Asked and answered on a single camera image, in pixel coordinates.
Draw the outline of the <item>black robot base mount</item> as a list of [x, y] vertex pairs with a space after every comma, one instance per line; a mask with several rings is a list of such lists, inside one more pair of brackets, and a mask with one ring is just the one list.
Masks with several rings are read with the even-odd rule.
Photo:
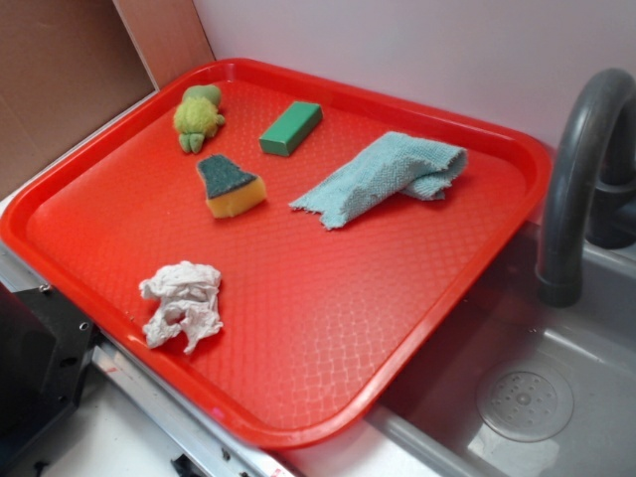
[[57, 290], [1, 287], [1, 472], [80, 405], [98, 330]]

